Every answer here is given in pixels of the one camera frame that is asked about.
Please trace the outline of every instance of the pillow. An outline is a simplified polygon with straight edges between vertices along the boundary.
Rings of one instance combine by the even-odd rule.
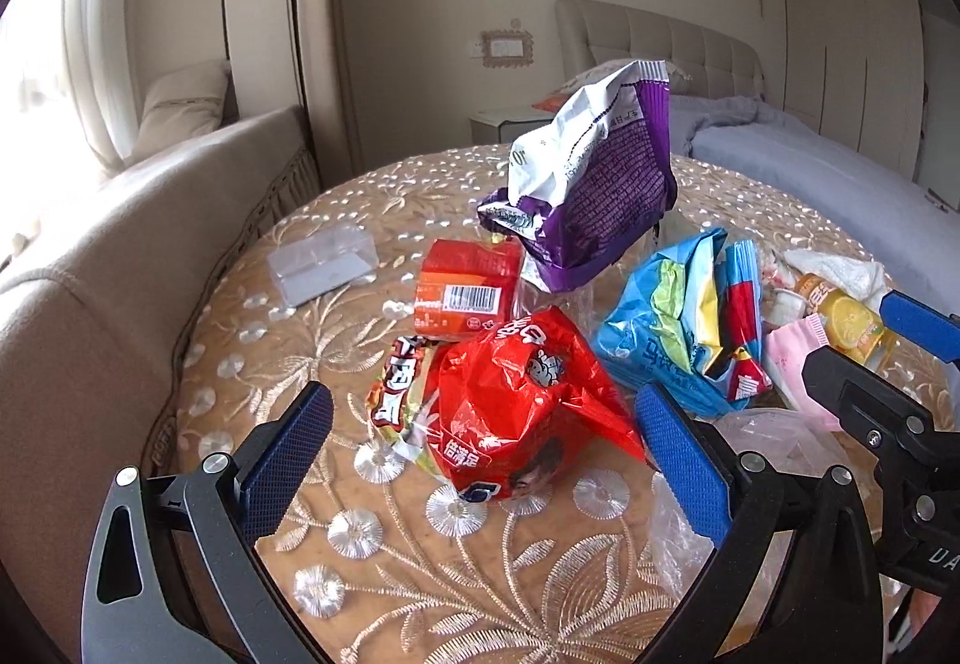
[[[534,109],[540,109],[542,111],[549,111],[550,113],[557,113],[563,107],[563,104],[569,100],[570,96],[576,92],[580,87],[587,85],[594,85],[594,83],[599,82],[599,80],[606,79],[611,73],[616,73],[620,68],[624,68],[629,65],[631,62],[636,61],[637,59],[645,58],[635,58],[631,56],[630,58],[621,58],[621,59],[608,59],[606,62],[602,62],[599,65],[596,65],[592,68],[587,69],[582,73],[578,73],[567,83],[560,87],[556,92],[551,92],[539,103],[533,104]],[[690,89],[690,82],[693,81],[693,77],[688,74],[683,68],[680,68],[674,65],[672,62],[666,63],[666,73],[670,79],[670,94],[671,95],[685,95]]]
[[[128,163],[217,130],[224,115],[228,78],[229,62],[218,59],[157,79],[147,91],[140,133]]]

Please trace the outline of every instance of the upholstered headboard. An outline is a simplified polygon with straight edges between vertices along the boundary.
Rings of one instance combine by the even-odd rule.
[[[715,29],[597,0],[558,0],[563,72],[576,76],[608,59],[668,59],[693,77],[689,95],[762,95],[763,69],[752,47]]]

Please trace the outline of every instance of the white packaging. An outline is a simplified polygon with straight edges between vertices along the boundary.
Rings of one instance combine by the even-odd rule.
[[[875,312],[890,288],[877,261],[857,261],[811,250],[784,250],[784,259],[804,274],[816,274]]]
[[[286,306],[299,306],[362,277],[380,264],[373,237],[355,225],[334,225],[267,255]]]

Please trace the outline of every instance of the window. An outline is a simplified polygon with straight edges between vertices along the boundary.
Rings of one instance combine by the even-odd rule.
[[[0,16],[0,261],[16,234],[103,180],[70,92],[64,0],[10,0]]]

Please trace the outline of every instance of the nightstand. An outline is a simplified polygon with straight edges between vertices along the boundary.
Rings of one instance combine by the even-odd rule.
[[[523,133],[548,125],[553,117],[533,106],[477,111],[470,116],[470,133],[474,144],[512,144]]]

